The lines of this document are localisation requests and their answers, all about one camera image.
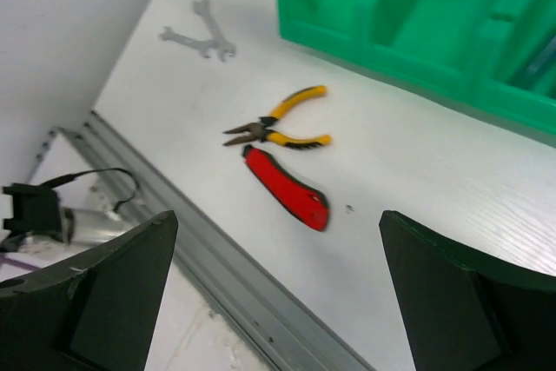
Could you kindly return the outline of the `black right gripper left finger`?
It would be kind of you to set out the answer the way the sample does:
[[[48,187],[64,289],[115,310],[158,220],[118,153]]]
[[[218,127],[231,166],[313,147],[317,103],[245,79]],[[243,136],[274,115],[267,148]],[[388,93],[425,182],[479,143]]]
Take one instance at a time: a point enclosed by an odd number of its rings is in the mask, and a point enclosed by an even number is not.
[[[3,370],[143,370],[175,249],[164,211],[1,283]]]

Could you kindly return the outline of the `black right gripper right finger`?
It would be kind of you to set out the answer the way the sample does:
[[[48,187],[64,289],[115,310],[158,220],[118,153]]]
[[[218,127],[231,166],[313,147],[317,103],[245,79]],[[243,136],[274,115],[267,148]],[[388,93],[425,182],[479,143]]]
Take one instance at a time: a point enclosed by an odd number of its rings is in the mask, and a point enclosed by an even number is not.
[[[418,370],[553,370],[555,278],[388,210],[379,223]]]

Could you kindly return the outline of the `red black utility knife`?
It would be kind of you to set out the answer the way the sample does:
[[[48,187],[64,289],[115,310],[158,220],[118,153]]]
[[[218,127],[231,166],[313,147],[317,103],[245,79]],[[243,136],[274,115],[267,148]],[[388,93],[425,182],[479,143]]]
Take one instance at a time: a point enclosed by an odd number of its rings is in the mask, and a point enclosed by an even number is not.
[[[253,175],[290,215],[315,231],[325,231],[330,205],[320,190],[292,176],[267,151],[245,145],[242,157]]]

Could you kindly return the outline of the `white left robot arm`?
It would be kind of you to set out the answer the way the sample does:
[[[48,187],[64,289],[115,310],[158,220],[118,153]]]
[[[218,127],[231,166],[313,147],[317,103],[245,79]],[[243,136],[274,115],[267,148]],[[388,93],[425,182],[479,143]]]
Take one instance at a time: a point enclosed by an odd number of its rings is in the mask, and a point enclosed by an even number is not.
[[[17,252],[27,237],[46,236],[69,244],[75,232],[72,209],[63,208],[54,189],[44,185],[12,183],[2,192],[12,199],[13,216],[3,220],[8,235],[1,240],[1,252]]]

